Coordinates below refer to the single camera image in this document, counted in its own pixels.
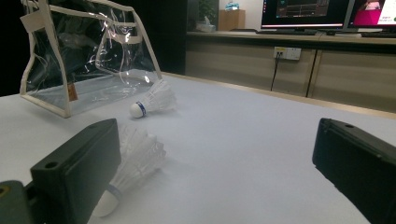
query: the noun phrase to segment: computer monitor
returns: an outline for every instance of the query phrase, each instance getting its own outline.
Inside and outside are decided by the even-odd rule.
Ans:
[[[263,0],[261,29],[342,29],[347,0]]]
[[[355,0],[348,28],[377,28],[396,32],[396,0]]]

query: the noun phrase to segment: table surface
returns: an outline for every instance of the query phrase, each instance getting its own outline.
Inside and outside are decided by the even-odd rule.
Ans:
[[[139,95],[63,119],[19,95],[0,98],[0,181],[29,169],[86,126],[116,118],[164,143],[166,158],[99,223],[368,223],[312,163],[321,118],[396,145],[396,117],[353,106],[163,76],[177,107],[132,119]]]

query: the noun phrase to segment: electrical cable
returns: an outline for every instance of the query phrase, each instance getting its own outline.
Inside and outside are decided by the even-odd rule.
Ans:
[[[308,86],[306,87],[306,93],[305,93],[305,97],[308,97],[309,95],[309,89],[311,86],[311,81],[312,81],[312,76],[314,74],[314,67],[315,67],[315,62],[317,61],[317,55],[318,55],[318,50],[315,50],[315,57],[314,57],[314,62],[312,63],[312,67],[311,67],[311,73],[309,74],[309,80],[308,80]]]
[[[272,90],[272,88],[274,87],[274,81],[275,81],[275,76],[276,76],[277,65],[279,64],[279,59],[280,59],[280,56],[281,56],[282,54],[283,54],[283,52],[277,52],[277,53],[276,53],[275,70],[274,70],[273,80],[272,80],[272,83],[271,83],[271,90]]]

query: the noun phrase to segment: white wall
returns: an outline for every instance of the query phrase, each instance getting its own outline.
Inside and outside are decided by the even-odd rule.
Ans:
[[[224,9],[230,0],[219,0],[219,9]],[[245,27],[260,30],[262,24],[262,0],[233,0],[246,11]]]

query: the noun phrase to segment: white shuttlecock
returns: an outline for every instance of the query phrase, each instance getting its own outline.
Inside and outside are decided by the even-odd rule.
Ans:
[[[119,168],[92,212],[95,217],[111,214],[119,205],[123,193],[159,167],[166,151],[155,135],[145,130],[121,127],[120,154]]]
[[[141,118],[151,111],[171,109],[176,104],[176,97],[169,84],[159,79],[154,82],[142,100],[132,104],[129,111],[134,118]]]

